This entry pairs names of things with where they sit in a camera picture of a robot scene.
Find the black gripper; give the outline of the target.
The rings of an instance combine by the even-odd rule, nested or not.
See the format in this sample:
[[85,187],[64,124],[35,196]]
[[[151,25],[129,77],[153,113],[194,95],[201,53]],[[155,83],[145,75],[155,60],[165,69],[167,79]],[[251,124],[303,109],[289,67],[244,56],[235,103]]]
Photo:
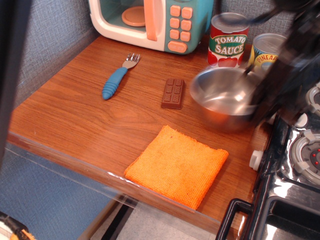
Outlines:
[[274,4],[277,12],[294,13],[295,18],[278,59],[253,93],[254,125],[275,113],[294,125],[308,110],[307,91],[320,79],[320,2],[276,0]]

